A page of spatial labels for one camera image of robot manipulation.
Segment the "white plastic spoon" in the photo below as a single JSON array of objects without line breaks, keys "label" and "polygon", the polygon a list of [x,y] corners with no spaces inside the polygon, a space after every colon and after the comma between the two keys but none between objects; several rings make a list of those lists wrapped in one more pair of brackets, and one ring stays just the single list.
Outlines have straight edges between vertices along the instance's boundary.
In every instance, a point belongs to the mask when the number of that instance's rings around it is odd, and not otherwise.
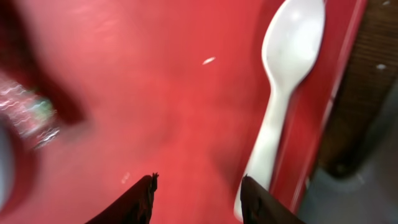
[{"label": "white plastic spoon", "polygon": [[264,36],[261,59],[270,97],[244,174],[266,190],[271,185],[290,98],[317,61],[325,19],[324,0],[285,0]]}]

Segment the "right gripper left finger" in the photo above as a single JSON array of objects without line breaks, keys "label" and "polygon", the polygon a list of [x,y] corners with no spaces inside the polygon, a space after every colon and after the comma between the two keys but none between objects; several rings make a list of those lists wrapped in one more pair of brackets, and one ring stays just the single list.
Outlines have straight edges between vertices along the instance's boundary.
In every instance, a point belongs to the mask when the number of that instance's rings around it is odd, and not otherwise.
[{"label": "right gripper left finger", "polygon": [[149,224],[158,176],[145,175],[86,224]]}]

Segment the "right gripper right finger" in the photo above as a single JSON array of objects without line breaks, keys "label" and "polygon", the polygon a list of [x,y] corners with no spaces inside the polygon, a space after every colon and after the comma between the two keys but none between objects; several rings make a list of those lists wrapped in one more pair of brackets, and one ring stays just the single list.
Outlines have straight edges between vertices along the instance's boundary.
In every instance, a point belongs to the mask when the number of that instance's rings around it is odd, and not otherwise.
[{"label": "right gripper right finger", "polygon": [[242,179],[239,201],[244,224],[305,224],[250,176]]}]

